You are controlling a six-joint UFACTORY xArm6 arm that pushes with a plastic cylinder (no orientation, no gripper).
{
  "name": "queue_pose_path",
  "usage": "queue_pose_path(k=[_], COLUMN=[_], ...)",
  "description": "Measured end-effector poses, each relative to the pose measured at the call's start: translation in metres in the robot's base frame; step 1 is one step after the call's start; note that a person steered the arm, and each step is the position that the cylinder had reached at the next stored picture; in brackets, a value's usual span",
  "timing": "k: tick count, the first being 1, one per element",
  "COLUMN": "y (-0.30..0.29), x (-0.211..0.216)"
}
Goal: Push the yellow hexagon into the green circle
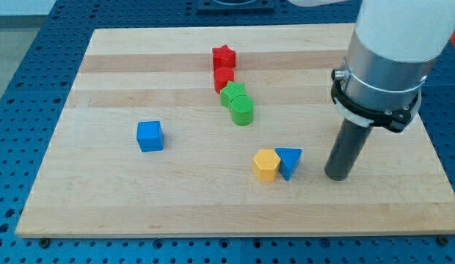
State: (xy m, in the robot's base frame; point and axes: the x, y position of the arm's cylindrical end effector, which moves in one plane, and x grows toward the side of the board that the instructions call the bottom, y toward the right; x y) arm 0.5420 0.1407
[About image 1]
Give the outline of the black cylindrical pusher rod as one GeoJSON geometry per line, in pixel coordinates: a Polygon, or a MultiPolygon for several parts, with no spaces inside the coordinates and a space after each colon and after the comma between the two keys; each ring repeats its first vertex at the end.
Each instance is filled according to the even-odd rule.
{"type": "Polygon", "coordinates": [[[325,175],[343,181],[352,170],[372,127],[362,127],[344,119],[324,167],[325,175]]]}

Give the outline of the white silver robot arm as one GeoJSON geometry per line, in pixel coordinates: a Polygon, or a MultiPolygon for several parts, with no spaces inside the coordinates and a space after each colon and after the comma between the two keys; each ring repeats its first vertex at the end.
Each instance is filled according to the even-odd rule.
{"type": "Polygon", "coordinates": [[[421,88],[455,31],[455,0],[365,0],[348,51],[331,73],[343,116],[324,172],[345,180],[372,128],[402,132],[421,105],[421,88]]]}

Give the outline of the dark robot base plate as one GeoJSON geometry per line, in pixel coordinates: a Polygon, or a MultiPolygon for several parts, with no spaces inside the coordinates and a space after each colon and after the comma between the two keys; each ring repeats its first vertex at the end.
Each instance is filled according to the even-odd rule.
{"type": "Polygon", "coordinates": [[[273,11],[274,0],[196,0],[198,12],[273,11]]]}

